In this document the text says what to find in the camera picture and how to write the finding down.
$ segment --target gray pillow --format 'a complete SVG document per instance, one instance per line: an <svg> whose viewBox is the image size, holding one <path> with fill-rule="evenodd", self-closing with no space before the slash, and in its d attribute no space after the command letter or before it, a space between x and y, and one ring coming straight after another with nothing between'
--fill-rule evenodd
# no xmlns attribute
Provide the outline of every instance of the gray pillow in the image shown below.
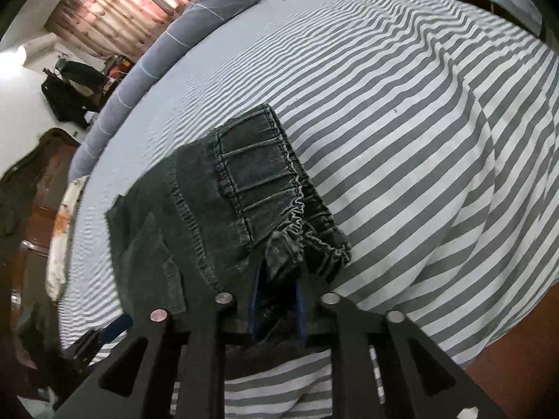
<svg viewBox="0 0 559 419"><path fill-rule="evenodd" d="M130 111L192 47L260 0L194 0L142 55L101 110L76 151L68 180L88 175Z"/></svg>

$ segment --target dark denim jeans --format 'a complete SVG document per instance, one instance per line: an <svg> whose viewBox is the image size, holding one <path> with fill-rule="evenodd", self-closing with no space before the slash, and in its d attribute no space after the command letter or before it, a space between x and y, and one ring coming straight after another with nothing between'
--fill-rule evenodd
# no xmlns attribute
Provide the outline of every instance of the dark denim jeans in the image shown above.
<svg viewBox="0 0 559 419"><path fill-rule="evenodd" d="M350 247L267 105L178 148L107 212L119 297L135 323L195 311L228 291L249 303L263 269L259 333L292 303L305 260L326 282Z"/></svg>

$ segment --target wrinkled fabric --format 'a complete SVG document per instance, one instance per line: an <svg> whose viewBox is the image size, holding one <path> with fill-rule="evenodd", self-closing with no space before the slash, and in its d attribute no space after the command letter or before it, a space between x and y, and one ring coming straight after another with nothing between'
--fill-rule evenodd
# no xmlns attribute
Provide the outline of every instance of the wrinkled fabric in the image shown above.
<svg viewBox="0 0 559 419"><path fill-rule="evenodd" d="M53 302L60 299L66 286L73 224L87 179L82 176L68 186L54 221L45 276L46 293Z"/></svg>
<svg viewBox="0 0 559 419"><path fill-rule="evenodd" d="M265 337L294 306L304 260L326 282L349 262L346 237L267 105L178 148L116 199L107 222L118 295L136 324L157 308L196 313L224 291L249 303L239 295L263 267L256 333Z"/></svg>
<svg viewBox="0 0 559 419"><path fill-rule="evenodd" d="M97 163L63 345L121 313L104 222L115 196L177 146L269 102L353 244L335 291L406 313L467 364L559 279L558 67L540 40L457 0L262 0L161 79ZM225 417L332 414L329 361L231 380Z"/></svg>
<svg viewBox="0 0 559 419"><path fill-rule="evenodd" d="M175 63L212 32L259 1L192 1L142 55L138 64L119 84L118 90L107 100L99 119L72 159L68 180L71 182L91 173L130 111Z"/></svg>

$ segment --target gray and white striped fabric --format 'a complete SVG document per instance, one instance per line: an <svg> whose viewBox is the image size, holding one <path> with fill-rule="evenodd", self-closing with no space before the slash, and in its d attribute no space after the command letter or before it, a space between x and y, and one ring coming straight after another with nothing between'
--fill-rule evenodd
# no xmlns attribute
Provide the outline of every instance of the gray and white striped fabric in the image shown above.
<svg viewBox="0 0 559 419"><path fill-rule="evenodd" d="M405 312L467 364L558 276L557 64L455 0L262 0L188 52L101 156L59 307L63 345L121 311L104 221L117 194L268 102L353 244L336 291ZM327 416L329 374L325 352L229 381L226 417Z"/></svg>
<svg viewBox="0 0 559 419"><path fill-rule="evenodd" d="M113 135L140 99L186 52L216 28L260 0L194 0L145 52L107 100L99 118L78 148L68 172L69 182L88 175Z"/></svg>

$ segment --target metal screw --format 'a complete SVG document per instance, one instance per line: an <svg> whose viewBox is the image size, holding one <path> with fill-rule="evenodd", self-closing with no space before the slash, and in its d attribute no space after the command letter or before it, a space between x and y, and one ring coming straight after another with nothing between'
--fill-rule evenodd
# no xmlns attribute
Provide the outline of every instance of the metal screw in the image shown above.
<svg viewBox="0 0 559 419"><path fill-rule="evenodd" d="M337 303L340 302L340 296L339 296L339 294L336 294L336 293L326 293L326 294L322 295L320 300L324 304L328 304L329 306L333 306L334 304L337 304Z"/></svg>
<svg viewBox="0 0 559 419"><path fill-rule="evenodd" d="M218 304L229 304L233 300L231 293L220 293L215 297L215 302Z"/></svg>
<svg viewBox="0 0 559 419"><path fill-rule="evenodd" d="M406 315L402 312L398 312L398 310L391 310L386 314L386 319L391 323L402 323L402 321L406 319Z"/></svg>
<svg viewBox="0 0 559 419"><path fill-rule="evenodd" d="M167 318L167 312L163 309L156 309L150 314L149 318L156 322L163 321Z"/></svg>

